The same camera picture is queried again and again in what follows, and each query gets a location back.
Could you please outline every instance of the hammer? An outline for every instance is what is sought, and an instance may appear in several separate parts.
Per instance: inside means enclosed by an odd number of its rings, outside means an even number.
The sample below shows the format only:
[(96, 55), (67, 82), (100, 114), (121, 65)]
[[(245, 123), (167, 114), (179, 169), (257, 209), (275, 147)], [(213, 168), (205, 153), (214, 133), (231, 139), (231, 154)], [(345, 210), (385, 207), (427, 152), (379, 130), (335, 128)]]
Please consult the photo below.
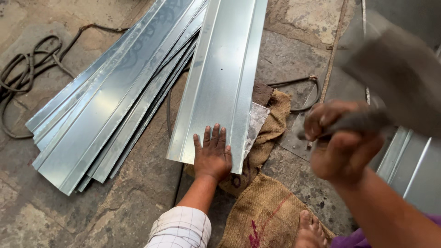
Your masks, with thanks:
[[(367, 39), (354, 39), (343, 71), (375, 92), (382, 107), (343, 115), (325, 128), (323, 135), (338, 130), (380, 131), (402, 125), (441, 138), (441, 64), (418, 37), (390, 23), (374, 11), (368, 13)], [(304, 131), (298, 134), (305, 139)]]

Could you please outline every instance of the hand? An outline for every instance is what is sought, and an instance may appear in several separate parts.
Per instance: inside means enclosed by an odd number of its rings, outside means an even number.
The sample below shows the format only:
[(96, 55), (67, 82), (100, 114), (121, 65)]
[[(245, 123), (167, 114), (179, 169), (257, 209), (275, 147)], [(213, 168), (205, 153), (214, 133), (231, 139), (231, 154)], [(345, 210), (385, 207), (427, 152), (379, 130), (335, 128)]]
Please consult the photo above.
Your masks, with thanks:
[[(305, 133), (314, 141), (324, 127), (334, 123), (342, 114), (367, 107), (366, 103), (330, 101), (315, 104), (305, 119)], [(383, 146), (378, 133), (339, 131), (330, 140), (319, 139), (311, 154), (311, 167), (321, 179), (331, 182), (357, 183), (366, 165)]]
[(205, 128), (203, 147), (201, 147), (198, 135), (193, 135), (194, 149), (196, 152), (194, 156), (194, 178), (213, 178), (216, 184), (218, 184), (230, 174), (232, 167), (231, 147), (225, 147), (225, 128), (220, 130), (219, 135), (219, 124), (216, 123), (213, 128), (211, 140), (210, 129), (210, 126)]

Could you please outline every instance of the purple garment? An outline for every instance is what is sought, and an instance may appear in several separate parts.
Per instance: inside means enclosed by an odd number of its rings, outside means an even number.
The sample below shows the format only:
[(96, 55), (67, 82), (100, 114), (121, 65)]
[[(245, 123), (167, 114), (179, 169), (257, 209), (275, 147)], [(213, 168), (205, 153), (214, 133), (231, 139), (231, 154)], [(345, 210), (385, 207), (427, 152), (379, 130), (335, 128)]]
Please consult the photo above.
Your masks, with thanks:
[[(441, 216), (426, 214), (426, 217), (441, 226)], [(371, 246), (364, 237), (361, 228), (358, 228), (348, 237), (335, 237), (332, 240), (331, 248), (371, 248)]]

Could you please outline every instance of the stone floor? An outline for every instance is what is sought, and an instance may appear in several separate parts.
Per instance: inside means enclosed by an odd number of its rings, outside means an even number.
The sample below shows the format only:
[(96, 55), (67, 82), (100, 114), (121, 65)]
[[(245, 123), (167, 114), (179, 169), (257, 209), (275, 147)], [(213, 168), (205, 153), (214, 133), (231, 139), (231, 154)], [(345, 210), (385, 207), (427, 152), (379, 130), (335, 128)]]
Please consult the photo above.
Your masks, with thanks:
[[(59, 35), (64, 44), (88, 23), (130, 26), (153, 0), (0, 0), (0, 68), (16, 53), (27, 53), (37, 40)], [(263, 83), (319, 75), (329, 59), (343, 0), (269, 0), (256, 79)], [(359, 3), (350, 0), (345, 26)], [(89, 29), (64, 59), (78, 74), (116, 39), (117, 34)], [(187, 74), (173, 87), (176, 117)], [(39, 76), (34, 89), (8, 107), (6, 124), (26, 132), (24, 123), (71, 79), (57, 68)], [(301, 106), (312, 85), (280, 88)], [(12, 140), (0, 131), (1, 247), (142, 247), (152, 223), (172, 207), (178, 187), (179, 163), (166, 160), (165, 105), (161, 106), (114, 180), (93, 183), (84, 193), (67, 197), (31, 166), (39, 150), (31, 139)], [(295, 116), (288, 120), (292, 123)], [(306, 161), (276, 145), (263, 172), (282, 182), (336, 234), (355, 224), (328, 183), (317, 179)], [(178, 198), (191, 184), (183, 175)], [(234, 197), (217, 190), (210, 210), (213, 231), (209, 246), (222, 237)]]

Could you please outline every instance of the burlap sack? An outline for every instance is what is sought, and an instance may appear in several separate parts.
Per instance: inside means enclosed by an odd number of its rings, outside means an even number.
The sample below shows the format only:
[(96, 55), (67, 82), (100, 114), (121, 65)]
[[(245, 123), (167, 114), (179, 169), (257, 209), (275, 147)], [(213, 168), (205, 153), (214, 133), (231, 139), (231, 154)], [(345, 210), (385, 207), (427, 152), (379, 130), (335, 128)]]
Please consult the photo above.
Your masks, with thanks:
[[(302, 210), (309, 209), (279, 181), (259, 173), (231, 209), (218, 248), (292, 248)], [(335, 235), (322, 227), (330, 244)]]
[[(219, 187), (238, 197), (260, 171), (262, 164), (268, 159), (276, 143), (275, 138), (282, 135), (286, 129), (286, 117), (291, 108), (291, 95), (274, 90), (268, 102), (271, 109), (251, 148), (247, 158), (243, 161), (242, 174), (230, 174), (227, 179), (219, 183)], [(193, 165), (186, 165), (184, 171), (194, 177)]]

